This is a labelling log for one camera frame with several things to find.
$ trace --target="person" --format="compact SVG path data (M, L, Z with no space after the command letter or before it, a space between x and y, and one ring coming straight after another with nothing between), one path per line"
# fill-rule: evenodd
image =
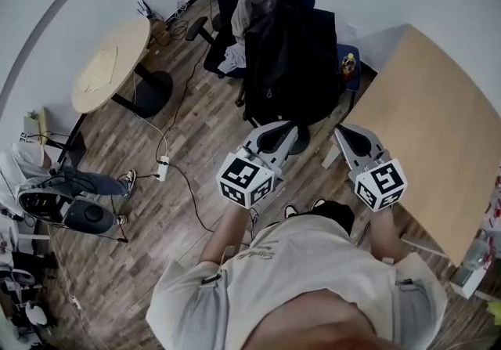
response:
M14 143L0 152L0 204L14 215L22 215L17 202L20 191L32 186L51 185L75 196L86 192L104 196L130 195L136 172L132 169L123 179L79 171L71 166L53 165L44 147L37 143Z
M166 349L426 348L447 298L418 254L405 254L391 209L370 217L371 252L351 238L347 205L318 200L240 248L247 210L229 204L200 262L170 261L146 320Z

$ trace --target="chair armrest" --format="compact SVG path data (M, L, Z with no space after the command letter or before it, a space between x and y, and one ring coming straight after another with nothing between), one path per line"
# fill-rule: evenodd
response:
M195 22L186 32L185 40L193 41L196 38L196 36L200 34L204 38L204 40L207 41L209 44L211 45L214 44L214 39L209 34L209 32L204 28L204 24L207 22L207 20L208 18L205 16L196 19Z

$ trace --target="office chair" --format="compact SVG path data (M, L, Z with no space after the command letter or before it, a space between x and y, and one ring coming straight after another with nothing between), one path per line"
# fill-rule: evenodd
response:
M219 14L214 17L211 21L214 29L218 32L218 35L213 38L211 34L204 28L205 23L208 21L207 17L200 17L196 20L192 26L188 29L185 39L187 41L193 41L199 34L205 39L211 48L207 53L204 61L204 69L208 70L214 74L217 74L219 78L224 78L228 76L231 78L244 78L245 69L237 68L228 72L227 74L221 72L218 67L225 60L226 49L235 45L235 37L232 32L231 19L233 12L235 11L236 4L238 0L217 0L219 5ZM240 89L240 94L238 100L236 101L237 106L243 105L243 86Z

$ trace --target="jeans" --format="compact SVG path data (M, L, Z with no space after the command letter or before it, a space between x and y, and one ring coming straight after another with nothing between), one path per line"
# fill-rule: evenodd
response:
M64 188L63 191L69 191L73 196L77 196L82 191L102 196L123 196L128 191L128 183L125 179L117 180L108 175L87 173L71 166L61 167L59 174L65 178L65 183L60 189Z

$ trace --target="sneaker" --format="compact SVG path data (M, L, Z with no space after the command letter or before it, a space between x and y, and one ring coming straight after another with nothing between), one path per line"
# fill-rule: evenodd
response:
M116 225L125 225L127 223L127 217L125 215L117 215Z
M135 184L135 179L137 178L138 174L135 172L134 169L131 169L130 171L127 172L127 175L125 176L125 181L127 182L127 193L124 194L123 197L128 197L132 193L132 189L134 188Z
M295 216L295 215L297 215L296 208L294 208L294 206L293 206L293 205L287 205L287 206L285 207L285 211L284 211L283 213L284 213L285 219L288 219L288 218L290 218L291 216Z
M315 203L313 204L313 208L312 209L315 209L317 207L319 207L320 205L322 204L325 204L326 201L323 199L323 198L319 198L317 201L315 201Z

